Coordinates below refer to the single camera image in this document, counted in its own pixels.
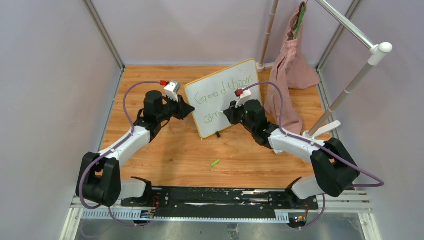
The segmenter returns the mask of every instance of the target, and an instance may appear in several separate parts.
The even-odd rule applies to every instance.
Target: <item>wooden tabletop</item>
[[[141,81],[175,80],[183,86],[215,73],[226,66],[127,66],[116,97],[103,142],[106,148],[129,129],[123,111],[127,89]],[[260,81],[268,81],[270,70],[259,73]],[[186,99],[183,86],[179,94]],[[267,85],[260,86],[265,100]],[[151,90],[164,93],[159,84],[143,84],[128,95],[126,106],[132,120],[143,108],[145,94]],[[303,130],[309,130],[323,114],[317,88],[290,90],[293,106],[303,118]],[[121,178],[140,177],[156,186],[285,188],[298,177],[313,174],[312,166],[289,153],[276,155],[255,143],[251,134],[240,124],[202,139],[193,116],[184,120],[172,118],[159,135],[141,148],[121,169]],[[320,139],[327,140],[330,135]],[[220,163],[211,167],[216,160]]]

